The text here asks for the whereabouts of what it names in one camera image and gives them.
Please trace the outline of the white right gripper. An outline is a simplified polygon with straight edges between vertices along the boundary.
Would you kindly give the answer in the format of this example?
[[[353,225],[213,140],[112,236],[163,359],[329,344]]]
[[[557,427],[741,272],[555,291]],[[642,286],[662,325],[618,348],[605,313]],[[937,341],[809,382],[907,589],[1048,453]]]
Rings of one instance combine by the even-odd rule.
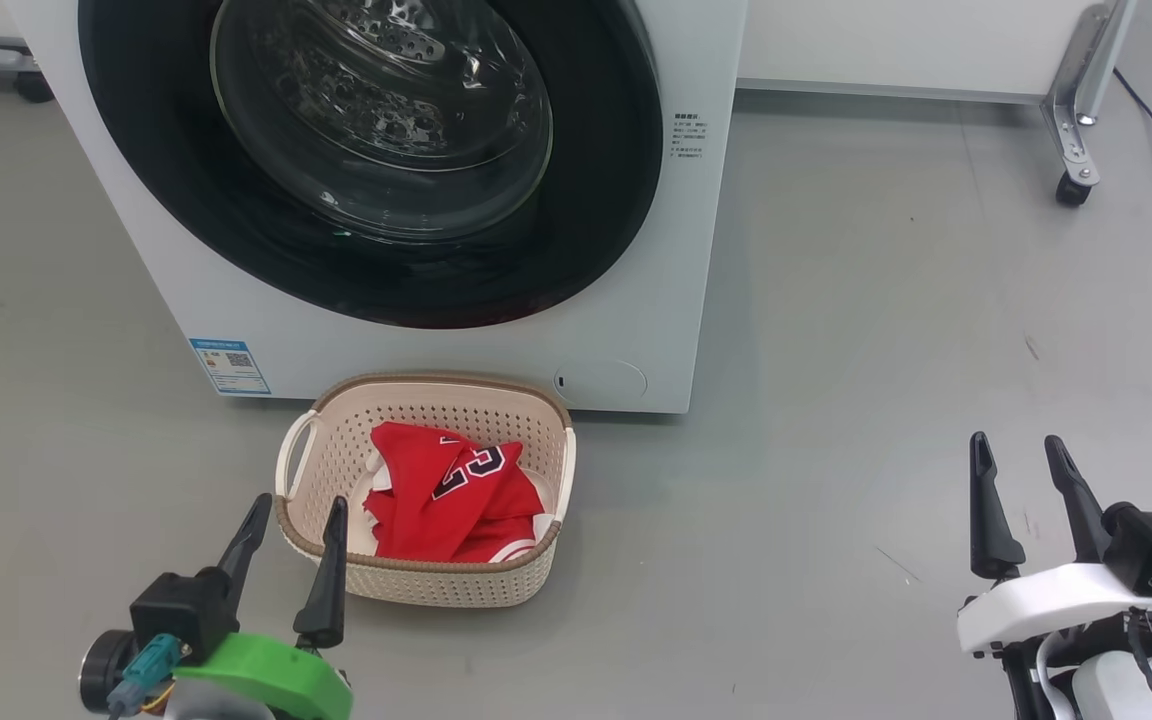
[[[1030,577],[1026,555],[1011,537],[996,491],[996,461],[984,432],[969,441],[970,569],[995,584],[957,612],[964,653],[1000,653],[1011,644],[1055,635],[1051,655],[1128,652],[1123,621],[1130,611],[1152,612],[1152,594],[1138,594],[1102,562],[1108,533],[1102,507],[1059,435],[1044,438],[1053,487],[1064,501],[1075,561]]]

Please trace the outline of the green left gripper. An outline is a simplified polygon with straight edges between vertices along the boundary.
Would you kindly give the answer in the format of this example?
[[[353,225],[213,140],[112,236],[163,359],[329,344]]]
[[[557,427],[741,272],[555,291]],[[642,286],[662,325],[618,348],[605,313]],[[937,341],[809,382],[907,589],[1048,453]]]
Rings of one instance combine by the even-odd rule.
[[[225,550],[219,569],[227,575],[225,602],[238,611],[248,570],[268,529],[273,495],[262,493],[244,515]],[[305,606],[293,621],[296,644],[270,635],[233,632],[196,666],[174,670],[174,700],[185,700],[185,684],[204,683],[255,702],[291,719],[348,719],[353,688],[321,655],[310,651],[338,647],[346,630],[348,501],[335,497],[323,533],[323,555]]]

